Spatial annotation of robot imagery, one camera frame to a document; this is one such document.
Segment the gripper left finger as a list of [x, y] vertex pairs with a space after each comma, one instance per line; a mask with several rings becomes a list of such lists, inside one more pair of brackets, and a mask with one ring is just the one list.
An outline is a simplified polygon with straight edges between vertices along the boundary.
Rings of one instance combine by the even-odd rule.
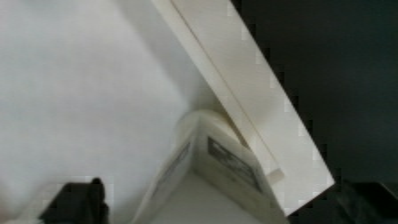
[[108, 224], [105, 185], [99, 178], [89, 183], [69, 182], [41, 213], [43, 224]]

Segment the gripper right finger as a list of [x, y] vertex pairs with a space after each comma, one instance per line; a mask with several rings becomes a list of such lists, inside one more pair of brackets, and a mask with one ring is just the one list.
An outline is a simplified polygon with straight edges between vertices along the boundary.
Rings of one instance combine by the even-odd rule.
[[398, 183], [345, 181], [336, 200], [332, 224], [398, 224]]

